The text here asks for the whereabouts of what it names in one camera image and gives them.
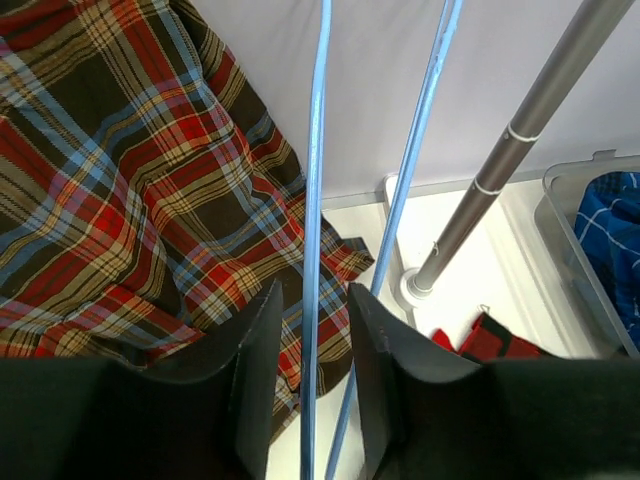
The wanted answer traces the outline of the red black checked shirt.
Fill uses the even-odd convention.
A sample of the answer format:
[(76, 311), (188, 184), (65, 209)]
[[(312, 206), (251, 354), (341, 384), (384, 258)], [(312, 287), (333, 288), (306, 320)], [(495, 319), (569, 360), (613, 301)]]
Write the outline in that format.
[(498, 358), (537, 358), (551, 356), (539, 346), (511, 333), (488, 313), (481, 313), (459, 347), (455, 347), (442, 329), (436, 329), (431, 340), (462, 358), (486, 363)]

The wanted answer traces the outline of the blue plaid shirt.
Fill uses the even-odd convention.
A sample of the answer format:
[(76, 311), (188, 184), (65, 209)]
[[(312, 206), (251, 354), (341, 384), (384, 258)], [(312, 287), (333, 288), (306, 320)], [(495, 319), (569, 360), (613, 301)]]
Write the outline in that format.
[(639, 174), (614, 171), (584, 191), (574, 234), (619, 315), (639, 345)]

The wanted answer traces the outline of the blue hanger holding red shirt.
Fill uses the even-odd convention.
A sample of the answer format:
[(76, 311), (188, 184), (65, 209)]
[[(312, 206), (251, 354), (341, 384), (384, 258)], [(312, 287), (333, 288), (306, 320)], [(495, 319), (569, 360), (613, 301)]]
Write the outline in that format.
[(315, 473), (317, 346), (321, 253), (321, 204), (324, 157), (326, 70), (332, 23), (331, 0), (321, 2), (320, 29), (314, 61), (306, 173), (304, 271), (302, 296), (300, 477)]

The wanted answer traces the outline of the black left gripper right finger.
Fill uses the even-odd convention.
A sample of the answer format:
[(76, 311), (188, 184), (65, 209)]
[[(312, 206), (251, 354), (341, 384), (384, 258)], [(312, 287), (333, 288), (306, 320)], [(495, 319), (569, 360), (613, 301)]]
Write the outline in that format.
[(370, 479), (485, 479), (488, 372), (349, 288), (365, 471)]

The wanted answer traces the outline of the light blue hanger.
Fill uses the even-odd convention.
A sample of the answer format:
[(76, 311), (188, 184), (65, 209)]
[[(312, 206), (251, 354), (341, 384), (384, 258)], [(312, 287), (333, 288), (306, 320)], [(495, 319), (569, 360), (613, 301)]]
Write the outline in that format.
[[(443, 3), (443, 9), (440, 15), (434, 43), (429, 56), (428, 65), (405, 145), (398, 173), (398, 180), (390, 206), (390, 213), (388, 214), (382, 237), (379, 256), (375, 265), (370, 288), (370, 292), (375, 296), (380, 293), (386, 271), (390, 263), (394, 242), (396, 241), (397, 230), (405, 202), (409, 194), (411, 181), (427, 129), (436, 89), (452, 40), (457, 30), (463, 5), (463, 0), (446, 1)], [(349, 371), (325, 471), (325, 477), (327, 479), (334, 478), (337, 471), (338, 461), (346, 436), (351, 406), (356, 395), (356, 386), (356, 373), (354, 369), (351, 369)]]

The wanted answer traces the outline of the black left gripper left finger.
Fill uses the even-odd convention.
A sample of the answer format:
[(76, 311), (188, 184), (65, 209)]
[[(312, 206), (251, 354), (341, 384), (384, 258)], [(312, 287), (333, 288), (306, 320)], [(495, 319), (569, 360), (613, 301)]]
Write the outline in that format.
[(274, 281), (219, 331), (144, 371), (145, 438), (128, 478), (264, 478), (282, 309)]

